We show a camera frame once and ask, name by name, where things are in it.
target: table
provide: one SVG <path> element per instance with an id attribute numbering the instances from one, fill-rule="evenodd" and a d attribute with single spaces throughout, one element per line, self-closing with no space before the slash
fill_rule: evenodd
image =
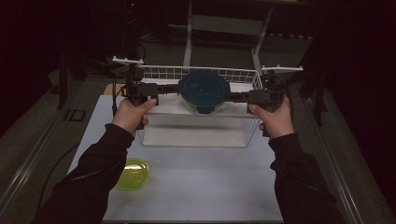
<path id="1" fill-rule="evenodd" d="M 111 102 L 100 96 L 69 172 L 105 132 Z M 136 137 L 127 157 L 148 161 L 148 182 L 136 191 L 111 190 L 104 221 L 281 222 L 267 142 L 260 130 L 241 148 L 143 147 Z"/>

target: black jacket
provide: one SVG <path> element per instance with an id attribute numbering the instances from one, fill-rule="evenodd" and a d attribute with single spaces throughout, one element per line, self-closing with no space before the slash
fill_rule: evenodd
<path id="1" fill-rule="evenodd" d="M 134 138 L 122 128 L 106 125 L 98 143 L 81 156 L 78 166 L 58 183 L 32 223 L 101 223 L 108 193 L 117 184 Z M 286 223 L 345 223 L 318 168 L 303 153 L 298 134 L 272 139 L 276 154 L 276 198 Z"/>

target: person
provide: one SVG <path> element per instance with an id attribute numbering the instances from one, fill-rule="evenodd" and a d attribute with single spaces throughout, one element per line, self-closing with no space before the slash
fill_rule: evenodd
<path id="1" fill-rule="evenodd" d="M 116 185 L 126 162 L 127 148 L 134 141 L 135 128 L 156 100 L 133 106 L 127 99 L 102 138 L 80 157 L 78 166 L 52 192 L 32 223 L 101 223 L 107 209 L 108 193 Z M 302 151 L 294 131 L 290 102 L 285 96 L 277 111 L 270 113 L 249 105 L 270 134 L 269 146 L 276 155 L 271 168 L 276 172 L 275 192 L 285 223 L 345 223 L 328 192 L 314 156 Z"/>

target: blue container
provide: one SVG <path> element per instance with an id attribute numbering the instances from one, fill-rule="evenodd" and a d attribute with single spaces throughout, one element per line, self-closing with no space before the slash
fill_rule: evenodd
<path id="1" fill-rule="evenodd" d="M 218 112 L 228 93 L 231 92 L 230 83 L 223 77 L 204 70 L 184 76 L 178 82 L 178 88 L 186 108 L 198 115 Z"/>

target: green plate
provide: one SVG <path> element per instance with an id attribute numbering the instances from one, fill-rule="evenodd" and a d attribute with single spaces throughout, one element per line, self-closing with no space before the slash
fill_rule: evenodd
<path id="1" fill-rule="evenodd" d="M 126 160 L 117 187 L 120 189 L 139 189 L 149 178 L 149 164 L 138 158 Z"/>

